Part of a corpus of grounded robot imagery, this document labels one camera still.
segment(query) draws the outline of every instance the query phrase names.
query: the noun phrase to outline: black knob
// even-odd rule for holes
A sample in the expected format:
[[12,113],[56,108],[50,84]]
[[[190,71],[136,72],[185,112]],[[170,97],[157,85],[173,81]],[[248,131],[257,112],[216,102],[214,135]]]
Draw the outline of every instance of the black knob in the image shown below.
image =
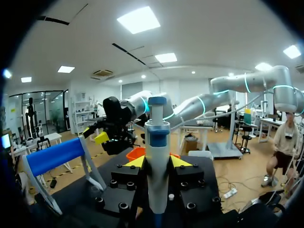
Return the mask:
[[95,198],[95,206],[97,210],[102,210],[105,206],[105,201],[101,197]]
[[195,212],[196,211],[196,204],[195,203],[187,203],[187,211],[188,212]]
[[126,215],[128,214],[130,208],[129,208],[129,205],[125,202],[121,202],[118,204],[118,209],[119,209],[119,212],[123,215]]
[[214,206],[220,206],[220,197],[214,197],[212,198],[212,202],[214,203]]
[[200,179],[200,180],[198,181],[198,185],[199,185],[200,187],[205,187],[205,186],[206,186],[205,180]]
[[135,184],[133,182],[128,182],[127,189],[130,191],[135,190]]
[[110,187],[111,188],[117,188],[118,187],[118,183],[116,180],[111,180],[110,181]]
[[188,183],[187,182],[180,183],[180,186],[181,186],[182,190],[187,190],[188,189]]

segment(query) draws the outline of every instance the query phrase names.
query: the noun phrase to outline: monitor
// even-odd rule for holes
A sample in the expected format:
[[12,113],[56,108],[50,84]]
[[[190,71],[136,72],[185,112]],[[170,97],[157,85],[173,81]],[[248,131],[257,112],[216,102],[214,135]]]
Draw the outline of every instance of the monitor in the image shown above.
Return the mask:
[[5,134],[4,136],[1,137],[2,140],[2,147],[4,149],[7,149],[10,147],[10,137],[9,134]]

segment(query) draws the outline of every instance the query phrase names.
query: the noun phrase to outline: sneaker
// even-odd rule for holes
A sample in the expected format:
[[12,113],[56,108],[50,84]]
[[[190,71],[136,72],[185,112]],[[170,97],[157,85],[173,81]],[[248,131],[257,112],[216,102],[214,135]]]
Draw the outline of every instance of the sneaker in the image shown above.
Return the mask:
[[264,181],[263,183],[261,184],[261,186],[264,188],[264,187],[267,187],[267,186],[271,186],[271,183],[273,181],[273,178],[270,177],[269,175],[265,175],[264,177]]

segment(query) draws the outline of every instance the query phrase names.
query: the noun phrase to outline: dark shorts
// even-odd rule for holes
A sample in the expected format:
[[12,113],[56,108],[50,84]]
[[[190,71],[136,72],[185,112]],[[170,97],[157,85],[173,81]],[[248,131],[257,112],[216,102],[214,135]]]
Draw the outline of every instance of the dark shorts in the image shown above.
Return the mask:
[[280,151],[277,151],[274,153],[274,157],[277,159],[277,165],[275,166],[275,169],[277,168],[283,168],[283,175],[285,175],[287,168],[289,166],[290,161],[292,160],[292,156],[286,155]]

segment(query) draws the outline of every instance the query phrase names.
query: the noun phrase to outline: ceiling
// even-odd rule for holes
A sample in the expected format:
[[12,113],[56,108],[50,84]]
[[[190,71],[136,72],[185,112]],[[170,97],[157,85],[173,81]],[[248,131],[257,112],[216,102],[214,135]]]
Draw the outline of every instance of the ceiling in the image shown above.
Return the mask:
[[[150,6],[161,27],[133,35],[117,22],[118,17],[145,6]],[[69,25],[36,22],[10,67],[9,88],[29,86],[21,83],[21,77],[31,76],[34,86],[63,85],[91,80],[93,72],[103,69],[113,71],[115,77],[100,83],[112,86],[119,85],[119,79],[127,84],[211,78],[254,71],[260,62],[285,65],[295,80],[300,77],[294,66],[301,57],[289,59],[283,53],[297,40],[257,0],[59,0],[43,15]],[[155,63],[154,55],[170,52],[177,62]],[[75,69],[58,73],[61,65]]]

